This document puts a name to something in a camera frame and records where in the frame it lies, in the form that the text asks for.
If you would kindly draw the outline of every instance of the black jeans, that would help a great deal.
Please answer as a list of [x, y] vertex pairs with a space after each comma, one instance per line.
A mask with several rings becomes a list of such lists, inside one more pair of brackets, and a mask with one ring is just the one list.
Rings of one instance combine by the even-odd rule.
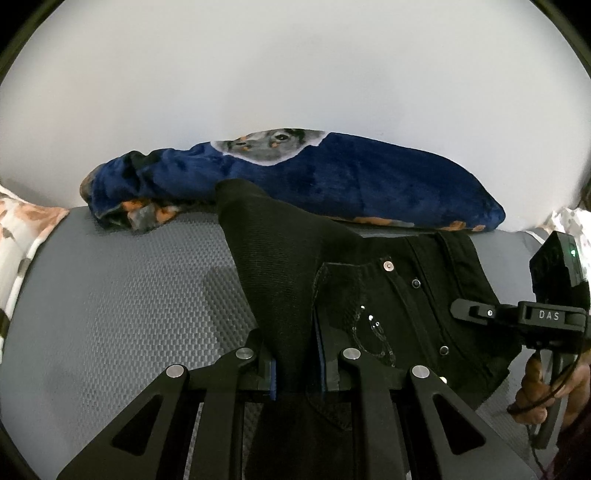
[[457, 298], [498, 303], [465, 233], [363, 238], [244, 180], [221, 182], [216, 195], [242, 288], [277, 359], [278, 401], [263, 408], [249, 478], [352, 477], [350, 411], [305, 394], [313, 309], [386, 365], [429, 366], [473, 408], [521, 351], [517, 338], [449, 313]]

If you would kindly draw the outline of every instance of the handle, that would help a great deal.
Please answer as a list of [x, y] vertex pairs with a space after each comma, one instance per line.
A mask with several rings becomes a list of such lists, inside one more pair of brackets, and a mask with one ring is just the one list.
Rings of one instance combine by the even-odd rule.
[[[544, 383], [552, 385], [565, 370], [565, 367], [574, 362], [574, 355], [570, 353], [558, 353], [544, 350], [540, 353], [544, 372]], [[542, 425], [534, 428], [531, 435], [531, 446], [538, 450], [544, 450], [556, 445], [560, 427], [564, 419], [568, 397], [557, 398], [548, 407], [548, 416]]]

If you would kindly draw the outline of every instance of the dog face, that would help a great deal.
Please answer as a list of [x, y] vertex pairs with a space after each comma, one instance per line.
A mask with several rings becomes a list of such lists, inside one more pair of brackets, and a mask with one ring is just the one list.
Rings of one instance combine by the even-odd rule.
[[236, 140], [212, 142], [216, 150], [262, 166], [276, 165], [295, 157], [308, 145], [317, 147], [325, 132], [281, 128], [240, 137]]

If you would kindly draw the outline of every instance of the floral pillow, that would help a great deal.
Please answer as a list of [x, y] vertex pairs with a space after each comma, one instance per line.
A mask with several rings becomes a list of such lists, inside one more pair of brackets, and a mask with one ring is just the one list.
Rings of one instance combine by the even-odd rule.
[[39, 245], [68, 212], [25, 202], [0, 185], [0, 362], [27, 268]]

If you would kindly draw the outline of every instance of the black cable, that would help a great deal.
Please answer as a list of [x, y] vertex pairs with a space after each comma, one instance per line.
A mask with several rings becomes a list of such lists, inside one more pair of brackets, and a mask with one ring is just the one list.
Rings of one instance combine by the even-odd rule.
[[585, 345], [585, 332], [587, 332], [588, 322], [589, 322], [589, 315], [585, 316], [585, 328], [583, 329], [583, 332], [581, 333], [581, 337], [580, 337], [579, 353], [577, 353], [577, 357], [575, 358], [574, 362], [569, 366], [566, 376], [564, 377], [564, 380], [562, 380], [560, 385], [557, 388], [555, 388], [554, 390], [552, 390], [548, 395], [531, 403], [527, 407], [517, 407], [515, 404], [509, 405], [507, 407], [507, 413], [509, 413], [511, 415], [520, 415], [522, 413], [526, 413], [528, 411], [531, 411], [534, 408], [537, 408], [537, 407], [543, 405], [549, 399], [554, 398], [554, 396], [560, 391], [560, 389], [566, 385], [566, 382], [568, 382], [570, 380], [570, 377], [573, 376], [574, 370], [577, 368], [579, 360], [580, 360], [581, 356], [583, 355], [584, 345]]
[[538, 454], [536, 453], [534, 446], [531, 444], [531, 429], [530, 429], [530, 426], [529, 425], [526, 425], [525, 428], [527, 429], [527, 437], [528, 437], [528, 440], [529, 440], [529, 443], [530, 443], [531, 454], [534, 457], [535, 464], [538, 466], [538, 468], [542, 472], [542, 478], [540, 478], [540, 480], [548, 480], [548, 471], [544, 468], [544, 465], [542, 465], [542, 462], [540, 462], [540, 459], [538, 458]]
[[579, 363], [579, 358], [581, 358], [582, 353], [583, 353], [583, 345], [581, 344], [581, 349], [580, 349], [580, 352], [577, 354], [577, 358], [569, 366], [569, 369], [567, 370], [567, 374], [564, 377], [564, 380], [562, 380], [562, 382], [560, 383], [560, 385], [558, 387], [556, 387], [554, 390], [552, 390], [545, 397], [531, 403], [530, 405], [528, 405], [526, 407], [517, 407], [514, 405], [509, 405], [509, 407], [507, 407], [507, 413], [510, 413], [511, 415], [520, 415], [522, 413], [526, 413], [528, 411], [533, 410], [534, 408], [537, 408], [537, 407], [543, 405], [549, 399], [553, 398], [560, 391], [560, 389], [566, 385], [566, 382], [570, 380], [570, 377], [573, 376], [574, 370], [577, 368], [577, 364]]

